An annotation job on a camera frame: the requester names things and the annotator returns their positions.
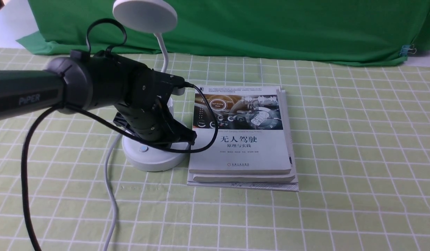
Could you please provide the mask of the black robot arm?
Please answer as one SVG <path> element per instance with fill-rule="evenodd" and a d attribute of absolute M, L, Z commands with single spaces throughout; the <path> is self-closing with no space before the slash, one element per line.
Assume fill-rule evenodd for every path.
<path fill-rule="evenodd" d="M 0 120 L 62 105 L 93 110 L 114 106 L 114 123 L 156 145 L 196 140 L 196 133 L 174 119 L 171 95 L 190 83 L 120 55 L 58 57 L 45 70 L 0 70 Z"/>

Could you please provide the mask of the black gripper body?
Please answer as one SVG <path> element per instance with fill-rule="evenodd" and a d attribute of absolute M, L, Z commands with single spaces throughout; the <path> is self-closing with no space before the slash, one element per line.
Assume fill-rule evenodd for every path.
<path fill-rule="evenodd" d="M 170 142 L 168 122 L 175 120 L 167 102 L 149 97 L 151 68 L 116 54 L 91 57 L 91 108 L 114 106 L 129 130 L 148 142 Z"/>

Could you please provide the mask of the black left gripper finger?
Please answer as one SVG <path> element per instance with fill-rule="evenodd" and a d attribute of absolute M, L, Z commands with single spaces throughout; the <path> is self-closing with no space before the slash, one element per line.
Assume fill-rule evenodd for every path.
<path fill-rule="evenodd" d="M 186 127 L 180 121 L 172 120 L 168 122 L 168 132 L 167 139 L 172 143 L 188 143 L 189 145 L 194 145 L 197 138 L 197 133 Z"/>

